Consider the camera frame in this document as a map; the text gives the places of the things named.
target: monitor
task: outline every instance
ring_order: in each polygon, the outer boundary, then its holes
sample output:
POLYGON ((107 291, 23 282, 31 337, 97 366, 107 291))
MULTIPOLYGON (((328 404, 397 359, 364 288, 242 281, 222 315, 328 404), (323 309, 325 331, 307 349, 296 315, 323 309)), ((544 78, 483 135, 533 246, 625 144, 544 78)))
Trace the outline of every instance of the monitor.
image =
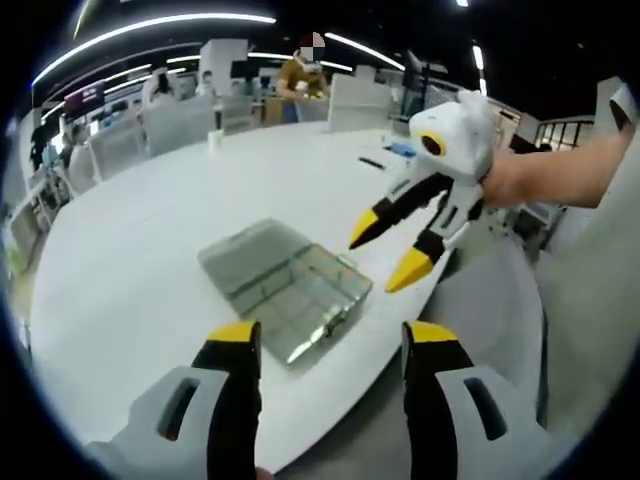
POLYGON ((92 85, 65 98, 64 111, 68 121, 73 121, 104 106, 104 83, 92 85))

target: round white table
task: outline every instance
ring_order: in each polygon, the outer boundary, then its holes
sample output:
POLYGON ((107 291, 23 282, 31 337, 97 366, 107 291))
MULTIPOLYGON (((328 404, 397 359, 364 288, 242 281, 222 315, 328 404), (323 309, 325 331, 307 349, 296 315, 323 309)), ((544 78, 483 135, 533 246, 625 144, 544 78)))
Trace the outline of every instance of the round white table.
MULTIPOLYGON (((405 160, 380 131, 327 134, 310 123, 192 145, 149 160, 64 207, 44 247, 32 306, 34 367, 79 442, 109 440, 131 403, 189 365, 208 334, 236 314, 198 251, 273 217, 335 254, 405 160), (385 171, 359 162, 374 159, 385 171)), ((374 282, 362 317, 303 374, 263 352, 256 461, 277 472, 330 430, 397 351, 401 323, 425 305, 449 255, 406 290, 387 279, 434 206, 347 256, 374 282)))

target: face mask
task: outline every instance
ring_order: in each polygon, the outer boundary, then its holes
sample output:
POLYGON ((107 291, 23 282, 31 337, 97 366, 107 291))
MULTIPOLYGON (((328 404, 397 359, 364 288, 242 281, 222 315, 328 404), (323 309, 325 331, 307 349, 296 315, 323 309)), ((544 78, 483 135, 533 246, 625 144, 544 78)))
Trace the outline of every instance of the face mask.
POLYGON ((302 70, 304 70, 306 73, 320 71, 320 65, 318 65, 317 63, 313 63, 313 62, 305 63, 302 60, 300 60, 298 57, 295 57, 295 59, 302 66, 302 70))

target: human arm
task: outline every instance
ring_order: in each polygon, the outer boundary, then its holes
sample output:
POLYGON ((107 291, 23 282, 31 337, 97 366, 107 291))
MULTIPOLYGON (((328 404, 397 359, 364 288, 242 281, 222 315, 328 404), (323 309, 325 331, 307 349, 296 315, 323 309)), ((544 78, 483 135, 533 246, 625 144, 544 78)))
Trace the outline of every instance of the human arm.
POLYGON ((280 73, 278 75, 278 83, 276 84, 276 92, 277 94, 286 100, 301 100, 302 95, 300 95, 295 90, 291 90, 289 88, 289 82, 291 77, 294 75, 295 64, 291 62, 286 62, 282 65, 280 69, 280 73))
POLYGON ((593 139, 575 150, 515 155, 495 154, 485 179, 490 207, 549 202, 597 207, 633 140, 626 123, 618 133, 593 139))
POLYGON ((293 90, 289 90, 289 86, 287 85, 288 81, 282 78, 278 79, 278 83, 276 85, 276 92, 278 95, 286 100, 301 100, 302 95, 293 90))
POLYGON ((320 74, 320 89, 325 97, 328 97, 331 93, 329 85, 327 85, 327 77, 324 76, 324 73, 320 74))

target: black ceiling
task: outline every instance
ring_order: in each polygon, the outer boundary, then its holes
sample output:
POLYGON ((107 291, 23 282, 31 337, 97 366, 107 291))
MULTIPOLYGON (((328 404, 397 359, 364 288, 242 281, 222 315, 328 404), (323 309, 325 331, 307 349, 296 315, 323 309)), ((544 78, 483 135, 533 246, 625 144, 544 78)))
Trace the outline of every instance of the black ceiling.
MULTIPOLYGON (((593 113, 597 81, 615 74, 607 54, 612 42, 608 41, 611 24, 605 20, 606 12, 579 0, 468 0, 469 8, 459 7, 456 0, 395 0, 375 5, 363 0, 317 4, 291 0, 90 1, 77 38, 73 40, 80 6, 68 24, 57 30, 58 46, 49 49, 36 71, 101 33, 149 18, 225 11, 272 16, 277 23, 190 22, 114 38, 47 76, 33 92, 36 102, 97 66, 143 50, 237 37, 249 38, 256 50, 291 53, 298 39, 310 31, 335 32, 392 58, 411 48, 419 57, 445 65, 446 78, 467 88, 478 88, 471 50, 475 43, 484 53, 489 95, 540 119, 593 113)), ((609 10, 615 11, 615 4, 614 0, 609 10)), ((197 50, 185 48, 176 56, 197 50)), ((327 40, 325 58, 352 66, 386 66, 331 40, 327 40)))

